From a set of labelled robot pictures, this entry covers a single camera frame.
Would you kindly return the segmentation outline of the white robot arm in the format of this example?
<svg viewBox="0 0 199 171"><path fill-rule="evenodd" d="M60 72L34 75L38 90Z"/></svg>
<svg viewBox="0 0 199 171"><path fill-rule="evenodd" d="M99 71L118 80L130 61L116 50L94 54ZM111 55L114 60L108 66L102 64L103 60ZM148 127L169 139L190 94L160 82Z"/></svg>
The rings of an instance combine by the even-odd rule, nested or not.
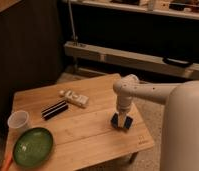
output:
<svg viewBox="0 0 199 171"><path fill-rule="evenodd" d="M199 171L199 80L141 84L130 74L113 84L119 115L133 97L164 104L160 171Z"/></svg>

